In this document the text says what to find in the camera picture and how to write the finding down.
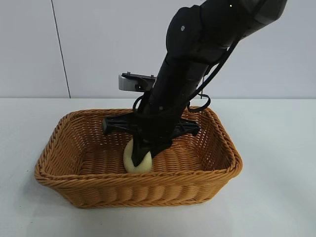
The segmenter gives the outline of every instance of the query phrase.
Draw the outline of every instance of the wall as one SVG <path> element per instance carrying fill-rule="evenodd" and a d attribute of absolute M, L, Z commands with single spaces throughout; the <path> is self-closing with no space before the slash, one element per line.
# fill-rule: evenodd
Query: wall
<path fill-rule="evenodd" d="M 53 0 L 72 98 L 135 98 L 118 74 L 157 74 L 177 9 L 200 0 Z M 49 0 L 0 3 L 0 96 L 67 97 Z M 313 0 L 238 45 L 204 92 L 212 98 L 316 98 Z"/>
<path fill-rule="evenodd" d="M 0 1 L 0 97 L 68 97 L 50 0 Z"/>

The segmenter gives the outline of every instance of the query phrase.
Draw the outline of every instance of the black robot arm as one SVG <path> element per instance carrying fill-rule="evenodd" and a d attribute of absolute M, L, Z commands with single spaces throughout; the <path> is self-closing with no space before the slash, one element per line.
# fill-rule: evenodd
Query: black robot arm
<path fill-rule="evenodd" d="M 133 134 L 132 161 L 138 166 L 145 154 L 154 157 L 186 133 L 196 135 L 199 126 L 181 118 L 189 101 L 212 80 L 239 40 L 277 20 L 287 0 L 207 0 L 178 10 L 167 35 L 167 55 L 157 78 L 122 75 L 136 80 L 135 91 L 144 91 L 134 112 L 105 118 L 105 134 Z M 203 76 L 217 71 L 198 88 Z"/>

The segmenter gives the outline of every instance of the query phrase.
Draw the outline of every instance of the basket rim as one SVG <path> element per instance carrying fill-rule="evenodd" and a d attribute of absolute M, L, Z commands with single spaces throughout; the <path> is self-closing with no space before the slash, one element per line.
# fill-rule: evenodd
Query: basket rim
<path fill-rule="evenodd" d="M 159 184 L 159 177 L 163 178 L 163 184 L 166 184 L 165 177 L 169 176 L 168 183 L 172 184 L 205 184 L 212 181 L 212 183 L 225 178 L 225 182 L 227 182 L 227 177 L 230 178 L 236 177 L 242 169 L 242 160 L 241 157 L 236 150 L 234 144 L 232 143 L 229 135 L 223 128 L 218 116 L 210 109 L 206 108 L 202 112 L 199 113 L 207 113 L 210 117 L 211 123 L 214 125 L 219 138 L 224 143 L 226 149 L 230 153 L 232 164 L 230 167 L 221 170 L 212 170 L 212 171 L 203 171 L 203 170 L 184 170 L 184 171 L 160 171 L 160 172 L 148 172 L 142 174 L 131 174 L 131 173 L 122 173 L 122 174 L 90 174 L 90 175 L 62 175 L 62 176 L 54 176 L 50 175 L 45 171 L 45 164 L 49 161 L 50 151 L 52 149 L 52 144 L 54 144 L 55 140 L 58 139 L 58 133 L 60 130 L 64 128 L 71 120 L 75 119 L 77 116 L 82 116 L 84 114 L 93 114 L 100 111 L 109 111 L 115 110 L 116 112 L 132 112 L 131 109 L 88 109 L 88 110 L 79 110 L 70 112 L 67 115 L 63 116 L 57 126 L 55 127 L 48 144 L 45 146 L 38 162 L 35 166 L 35 178 L 39 183 L 42 183 L 46 186 L 50 187 L 80 187 L 86 186 L 87 182 L 93 183 L 93 185 L 101 184 L 104 186 L 106 183 L 109 186 L 116 185 L 124 185 L 126 181 L 128 181 L 128 185 L 144 185 L 148 182 L 148 179 L 155 178 L 157 185 Z"/>

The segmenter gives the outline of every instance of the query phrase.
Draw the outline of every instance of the table surface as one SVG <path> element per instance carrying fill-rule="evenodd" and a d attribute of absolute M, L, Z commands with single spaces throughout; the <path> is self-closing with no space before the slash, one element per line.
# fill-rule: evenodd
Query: table surface
<path fill-rule="evenodd" d="M 1 237 L 316 236 L 316 100 L 212 100 L 244 167 L 203 204 L 84 210 L 36 182 L 34 165 L 62 116 L 132 102 L 0 99 Z"/>

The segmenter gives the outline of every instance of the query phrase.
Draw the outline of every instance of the woven basket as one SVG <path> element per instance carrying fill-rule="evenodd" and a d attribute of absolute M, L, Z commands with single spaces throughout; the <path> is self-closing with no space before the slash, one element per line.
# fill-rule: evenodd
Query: woven basket
<path fill-rule="evenodd" d="M 184 112 L 201 131 L 174 139 L 154 158 L 151 172 L 126 173 L 122 157 L 131 135 L 104 136 L 101 124 L 104 116 L 129 112 L 85 110 L 63 117 L 36 164 L 37 181 L 81 208 L 172 206 L 210 200 L 240 173 L 241 158 L 210 109 Z"/>

